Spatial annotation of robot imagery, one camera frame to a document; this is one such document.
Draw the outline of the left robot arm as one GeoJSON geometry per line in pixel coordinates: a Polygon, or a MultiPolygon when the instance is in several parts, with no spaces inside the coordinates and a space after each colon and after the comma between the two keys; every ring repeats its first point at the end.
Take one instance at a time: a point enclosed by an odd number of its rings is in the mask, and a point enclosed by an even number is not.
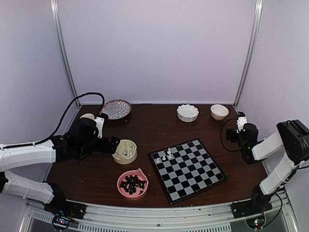
{"type": "Polygon", "coordinates": [[[50,206],[60,215],[70,207],[61,189],[55,184],[40,183],[11,172],[11,169],[40,163],[82,161],[93,152],[115,153],[120,139],[104,137],[106,116],[81,117],[64,135],[28,144],[1,145],[0,192],[33,199],[50,206]]]}

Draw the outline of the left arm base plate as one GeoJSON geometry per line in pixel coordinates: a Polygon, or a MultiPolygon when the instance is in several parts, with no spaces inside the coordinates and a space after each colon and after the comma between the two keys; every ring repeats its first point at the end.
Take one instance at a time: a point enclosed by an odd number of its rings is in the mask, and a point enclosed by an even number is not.
{"type": "Polygon", "coordinates": [[[86,211],[86,205],[67,201],[63,198],[53,198],[50,203],[44,203],[44,209],[55,216],[66,217],[70,219],[83,219],[86,211]]]}

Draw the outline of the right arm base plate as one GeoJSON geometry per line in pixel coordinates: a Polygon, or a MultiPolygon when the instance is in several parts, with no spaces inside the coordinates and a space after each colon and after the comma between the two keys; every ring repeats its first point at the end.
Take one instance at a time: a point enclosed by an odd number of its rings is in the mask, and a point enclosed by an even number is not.
{"type": "Polygon", "coordinates": [[[256,214],[261,214],[264,211],[271,210],[272,204],[268,202],[254,206],[253,200],[249,199],[241,202],[240,201],[232,202],[230,208],[234,218],[242,218],[242,217],[253,216],[256,214]]]}

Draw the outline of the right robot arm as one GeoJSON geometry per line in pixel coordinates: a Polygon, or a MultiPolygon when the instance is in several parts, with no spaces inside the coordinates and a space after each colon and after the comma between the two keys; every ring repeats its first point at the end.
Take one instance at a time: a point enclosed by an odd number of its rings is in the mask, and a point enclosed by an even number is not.
{"type": "Polygon", "coordinates": [[[268,156],[283,149],[283,156],[271,174],[257,185],[257,192],[248,201],[248,210],[258,213],[266,205],[264,196],[275,193],[278,187],[288,182],[288,178],[301,165],[309,160],[309,129],[298,119],[287,120],[276,125],[277,129],[267,138],[258,141],[258,128],[247,122],[244,113],[238,114],[236,127],[226,129],[226,139],[237,143],[242,159],[247,164],[265,160],[268,156]]]}

